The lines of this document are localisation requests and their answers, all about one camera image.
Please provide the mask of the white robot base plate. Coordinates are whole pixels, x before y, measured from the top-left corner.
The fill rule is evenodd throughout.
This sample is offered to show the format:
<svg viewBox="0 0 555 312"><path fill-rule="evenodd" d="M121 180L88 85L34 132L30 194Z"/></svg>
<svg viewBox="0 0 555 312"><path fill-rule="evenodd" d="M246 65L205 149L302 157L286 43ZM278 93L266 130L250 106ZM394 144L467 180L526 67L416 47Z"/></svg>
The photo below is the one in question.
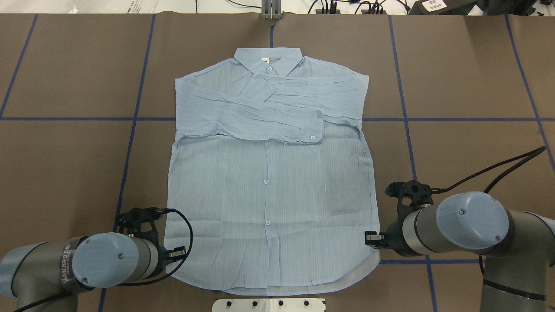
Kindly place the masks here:
<svg viewBox="0 0 555 312"><path fill-rule="evenodd" d="M321 298L243 298L218 299L212 312L325 312Z"/></svg>

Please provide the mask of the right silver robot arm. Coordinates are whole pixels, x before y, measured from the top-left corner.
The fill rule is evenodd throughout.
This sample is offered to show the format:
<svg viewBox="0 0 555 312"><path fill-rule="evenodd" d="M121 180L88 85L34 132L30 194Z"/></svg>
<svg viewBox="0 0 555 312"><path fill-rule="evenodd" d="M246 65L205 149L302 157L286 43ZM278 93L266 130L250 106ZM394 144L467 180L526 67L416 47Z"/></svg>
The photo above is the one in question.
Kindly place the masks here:
<svg viewBox="0 0 555 312"><path fill-rule="evenodd" d="M454 251L482 256L482 312L554 310L547 304L548 271L555 257L553 219L512 211L486 193L468 192L364 236L367 246L403 257Z"/></svg>

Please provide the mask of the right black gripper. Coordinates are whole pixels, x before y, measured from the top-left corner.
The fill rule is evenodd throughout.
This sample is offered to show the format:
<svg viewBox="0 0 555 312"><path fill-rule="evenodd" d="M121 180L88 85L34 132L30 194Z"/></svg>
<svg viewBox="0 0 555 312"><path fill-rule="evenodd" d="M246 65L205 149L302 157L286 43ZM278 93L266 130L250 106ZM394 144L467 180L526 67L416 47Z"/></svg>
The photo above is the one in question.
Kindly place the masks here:
<svg viewBox="0 0 555 312"><path fill-rule="evenodd" d="M373 249L386 249L386 243L395 253L405 256L405 240L399 221L393 221L386 232L365 231L365 244Z"/></svg>

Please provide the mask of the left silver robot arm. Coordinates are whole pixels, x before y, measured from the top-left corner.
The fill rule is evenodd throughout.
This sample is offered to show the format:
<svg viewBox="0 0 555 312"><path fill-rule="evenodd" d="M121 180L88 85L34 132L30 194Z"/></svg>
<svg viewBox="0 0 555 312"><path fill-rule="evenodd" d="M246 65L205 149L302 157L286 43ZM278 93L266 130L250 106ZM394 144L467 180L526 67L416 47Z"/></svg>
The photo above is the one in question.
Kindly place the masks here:
<svg viewBox="0 0 555 312"><path fill-rule="evenodd" d="M80 294L160 282L189 253L115 232L17 247L1 259L1 295L15 298L18 312L75 312Z"/></svg>

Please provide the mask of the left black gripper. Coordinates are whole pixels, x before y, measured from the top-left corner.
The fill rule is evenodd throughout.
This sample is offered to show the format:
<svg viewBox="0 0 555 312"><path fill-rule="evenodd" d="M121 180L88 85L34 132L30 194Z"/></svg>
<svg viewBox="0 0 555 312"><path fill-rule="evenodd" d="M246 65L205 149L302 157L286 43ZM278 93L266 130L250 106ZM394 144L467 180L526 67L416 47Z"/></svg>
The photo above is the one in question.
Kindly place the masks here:
<svg viewBox="0 0 555 312"><path fill-rule="evenodd" d="M180 246L173 250L168 251L164 245L157 243L156 245L156 266L154 273L160 274L165 271L166 266L168 266L172 260L186 260L187 258L187 247Z"/></svg>

